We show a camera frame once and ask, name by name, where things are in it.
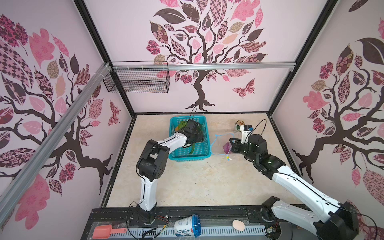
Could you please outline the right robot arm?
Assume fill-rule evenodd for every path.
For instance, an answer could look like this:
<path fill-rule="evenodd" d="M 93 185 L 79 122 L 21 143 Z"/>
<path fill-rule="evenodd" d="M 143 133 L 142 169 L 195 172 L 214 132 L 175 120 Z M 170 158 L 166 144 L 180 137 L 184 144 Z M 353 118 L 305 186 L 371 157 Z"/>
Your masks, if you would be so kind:
<path fill-rule="evenodd" d="M 284 161 L 269 154 L 267 142 L 261 135 L 251 135 L 244 140 L 231 138 L 229 143 L 231 153 L 243 155 L 259 173 L 284 187 L 308 207 L 305 210 L 278 197 L 270 197 L 262 204 L 265 221 L 288 221 L 320 240 L 353 240 L 359 234 L 356 208 L 349 202 L 342 204 L 322 193 L 293 172 Z"/>

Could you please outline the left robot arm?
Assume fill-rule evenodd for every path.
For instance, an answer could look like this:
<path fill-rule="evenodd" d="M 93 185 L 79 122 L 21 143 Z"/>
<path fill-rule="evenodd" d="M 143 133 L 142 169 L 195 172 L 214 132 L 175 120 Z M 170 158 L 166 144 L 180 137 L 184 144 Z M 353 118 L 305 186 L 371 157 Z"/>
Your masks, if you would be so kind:
<path fill-rule="evenodd" d="M 169 154 L 203 141 L 202 125 L 194 120 L 187 120 L 170 137 L 160 141 L 149 140 L 146 143 L 136 165 L 137 175 L 141 178 L 138 214 L 143 222 L 150 224 L 155 220 L 157 181 L 166 169 Z"/>

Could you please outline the clear zip top bag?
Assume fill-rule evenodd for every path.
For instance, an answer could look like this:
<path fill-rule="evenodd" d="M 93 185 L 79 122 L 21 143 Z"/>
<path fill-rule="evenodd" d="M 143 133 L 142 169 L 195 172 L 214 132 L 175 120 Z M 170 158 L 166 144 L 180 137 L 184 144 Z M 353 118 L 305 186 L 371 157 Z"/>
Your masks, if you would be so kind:
<path fill-rule="evenodd" d="M 233 158 L 233 145 L 237 142 L 242 142 L 239 136 L 234 133 L 215 135 L 213 142 L 210 145 L 212 156 L 218 156 L 226 161 L 231 161 Z"/>

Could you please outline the teal plastic basket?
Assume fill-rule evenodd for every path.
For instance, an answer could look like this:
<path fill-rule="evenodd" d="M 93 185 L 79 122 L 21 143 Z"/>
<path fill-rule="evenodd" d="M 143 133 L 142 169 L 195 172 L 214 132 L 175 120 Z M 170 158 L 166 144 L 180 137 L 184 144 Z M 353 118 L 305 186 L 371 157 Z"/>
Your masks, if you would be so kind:
<path fill-rule="evenodd" d="M 195 143 L 187 148 L 178 148 L 169 154 L 169 159 L 176 162 L 201 161 L 211 156 L 210 137 L 207 119 L 204 116 L 194 116 L 194 121 L 200 124 L 200 131 L 203 135 L 202 143 Z"/>

